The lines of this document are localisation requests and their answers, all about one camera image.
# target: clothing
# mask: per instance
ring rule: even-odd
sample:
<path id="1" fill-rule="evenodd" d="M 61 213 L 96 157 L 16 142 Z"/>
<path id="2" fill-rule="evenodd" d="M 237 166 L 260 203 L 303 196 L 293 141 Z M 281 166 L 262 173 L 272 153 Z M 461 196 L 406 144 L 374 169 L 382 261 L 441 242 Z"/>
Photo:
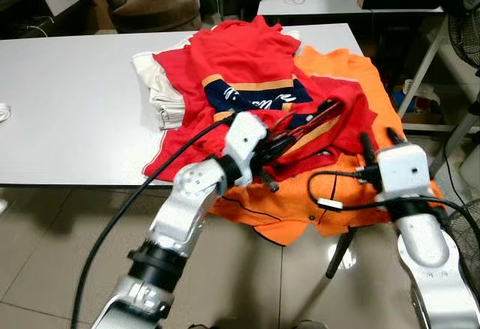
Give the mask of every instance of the clothing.
<path id="1" fill-rule="evenodd" d="M 189 43 L 185 38 L 167 50 L 180 49 Z M 153 59 L 152 52 L 134 55 L 132 63 L 136 74 L 148 87 L 150 104 L 157 110 L 158 127 L 161 130 L 180 127 L 185 113 L 183 97 L 172 87 L 165 70 Z"/>
<path id="2" fill-rule="evenodd" d="M 371 131 L 375 113 L 368 109 L 355 81 L 306 76 L 293 63 L 300 42 L 268 27 L 262 17 L 252 23 L 227 21 L 212 31 L 199 31 L 190 46 L 154 55 L 171 85 L 184 98 L 182 127 L 166 134 L 161 151 L 144 173 L 151 175 L 185 141 L 229 111 L 250 110 L 267 126 L 305 123 L 331 100 L 342 103 L 342 113 L 305 136 L 268 170 L 278 180 L 334 163 L 342 151 L 360 153 L 359 134 Z M 210 154 L 221 155 L 228 128 L 222 126 L 200 139 L 166 169 L 159 179 L 171 181 L 183 166 Z"/>
<path id="3" fill-rule="evenodd" d="M 324 55 L 306 46 L 295 57 L 295 65 L 306 75 L 357 81 L 367 98 L 368 106 L 377 113 L 372 129 L 379 148 L 392 145 L 386 135 L 386 127 L 394 128 L 397 133 L 403 132 L 401 120 L 390 104 L 377 69 L 369 58 L 351 54 L 347 49 Z M 361 155 L 341 153 L 335 164 L 324 166 L 321 170 L 353 172 L 363 164 Z M 217 200 L 212 212 L 235 222 L 252 225 L 261 235 L 284 245 L 298 238 L 308 223 L 313 224 L 322 235 L 337 235 L 346 232 L 348 226 L 367 226 L 389 221 L 388 214 L 379 209 L 341 213 L 319 209 L 307 193 L 308 177 L 316 171 L 318 169 L 280 182 L 280 189 L 276 193 L 270 192 L 263 184 L 252 184 L 247 188 L 234 187 L 222 199 Z M 334 182 L 333 175 L 315 177 L 311 183 L 313 196 L 330 199 Z M 440 195 L 436 185 L 433 182 L 431 185 L 435 194 Z M 359 205 L 372 202 L 375 195 L 375 190 L 369 184 L 360 184 L 353 178 L 337 177 L 334 200 L 345 205 Z"/>
<path id="4" fill-rule="evenodd" d="M 9 119 L 11 115 L 11 107 L 5 103 L 0 103 L 0 123 Z"/>

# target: orange fabric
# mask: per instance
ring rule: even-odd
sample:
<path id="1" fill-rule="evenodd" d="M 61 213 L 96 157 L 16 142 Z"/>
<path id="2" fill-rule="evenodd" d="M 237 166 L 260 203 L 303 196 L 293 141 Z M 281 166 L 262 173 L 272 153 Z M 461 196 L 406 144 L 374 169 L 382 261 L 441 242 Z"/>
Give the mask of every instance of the orange fabric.
<path id="1" fill-rule="evenodd" d="M 360 83 L 368 100 L 370 110 L 377 113 L 372 130 L 380 148 L 391 146 L 386 127 L 403 133 L 400 118 L 394 111 L 386 94 L 377 69 L 369 58 L 351 54 L 348 49 L 338 49 L 329 54 L 318 53 L 306 46 L 295 57 L 295 65 L 308 76 L 332 76 L 353 79 Z M 360 156 L 340 154 L 336 164 L 301 173 L 280 182 L 280 189 L 272 193 L 263 184 L 252 184 L 247 188 L 234 187 L 217 200 L 212 212 L 229 220 L 247 223 L 260 234 L 279 244 L 287 245 L 298 238 L 308 223 L 316 226 L 322 235 L 346 232 L 348 226 L 367 226 L 385 223 L 389 216 L 380 209 L 346 211 L 335 213 L 319 209 L 308 197 L 307 179 L 319 170 L 353 172 L 362 165 Z M 311 190 L 316 198 L 330 198 L 335 177 L 321 175 L 312 180 Z M 345 205 L 372 202 L 376 195 L 371 185 L 362 185 L 356 179 L 338 177 L 334 199 Z"/>

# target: white table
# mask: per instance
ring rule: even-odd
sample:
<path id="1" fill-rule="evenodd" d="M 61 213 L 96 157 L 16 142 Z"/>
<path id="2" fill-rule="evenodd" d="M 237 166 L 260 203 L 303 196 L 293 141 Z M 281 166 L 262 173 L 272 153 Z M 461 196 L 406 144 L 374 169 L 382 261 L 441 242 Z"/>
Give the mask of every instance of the white table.
<path id="1" fill-rule="evenodd" d="M 441 13 L 442 9 L 361 9 L 357 0 L 262 0 L 258 14 L 263 16 L 298 16 L 356 13 Z"/>
<path id="2" fill-rule="evenodd" d="M 347 24 L 287 27 L 321 52 L 361 54 Z M 161 139 L 132 55 L 191 32 L 0 41 L 0 185 L 133 186 Z"/>

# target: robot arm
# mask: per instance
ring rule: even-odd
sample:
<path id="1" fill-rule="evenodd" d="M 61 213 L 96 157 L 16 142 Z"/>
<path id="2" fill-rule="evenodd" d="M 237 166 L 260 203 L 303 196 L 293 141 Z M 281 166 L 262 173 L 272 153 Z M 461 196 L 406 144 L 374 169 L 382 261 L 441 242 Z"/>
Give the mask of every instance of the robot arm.
<path id="1" fill-rule="evenodd" d="M 377 163 L 367 163 L 379 170 L 379 180 L 372 183 L 381 188 L 376 200 L 431 195 L 425 152 L 417 145 L 400 142 L 391 131 L 388 134 L 397 145 L 381 151 Z M 461 276 L 457 245 L 441 229 L 428 204 L 402 202 L 386 209 L 399 231 L 400 260 L 412 280 L 412 301 L 421 326 L 479 329 L 479 307 Z"/>
<path id="2" fill-rule="evenodd" d="M 143 245 L 130 252 L 121 277 L 93 329 L 153 329 L 168 316 L 173 289 L 202 230 L 207 211 L 228 187 L 252 181 L 254 149 L 267 128 L 248 112 L 237 114 L 225 138 L 222 158 L 182 168 L 168 199 L 154 218 Z"/>

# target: tiled floor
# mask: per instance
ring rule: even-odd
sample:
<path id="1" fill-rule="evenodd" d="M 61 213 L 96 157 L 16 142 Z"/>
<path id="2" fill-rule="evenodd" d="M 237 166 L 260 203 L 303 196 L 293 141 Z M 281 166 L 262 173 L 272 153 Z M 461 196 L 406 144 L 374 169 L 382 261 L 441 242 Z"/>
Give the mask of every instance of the tiled floor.
<path id="1" fill-rule="evenodd" d="M 439 143 L 411 137 L 431 157 Z M 457 168 L 462 150 L 450 161 Z M 454 170 L 465 200 L 479 197 Z M 437 182 L 457 201 L 445 167 Z M 0 216 L 0 322 L 2 329 L 66 329 L 81 265 L 94 240 L 130 190 L 0 189 L 9 203 Z M 139 198 L 108 237 L 88 279 L 80 320 L 95 320 L 128 250 L 141 244 L 168 190 Z M 248 227 L 209 217 L 175 295 L 166 329 L 202 323 L 220 329 L 290 329 L 298 319 L 330 329 L 418 328 L 410 282 L 398 263 L 387 225 L 356 235 L 335 278 L 323 278 L 337 238 L 308 228 L 289 247 L 263 240 Z"/>

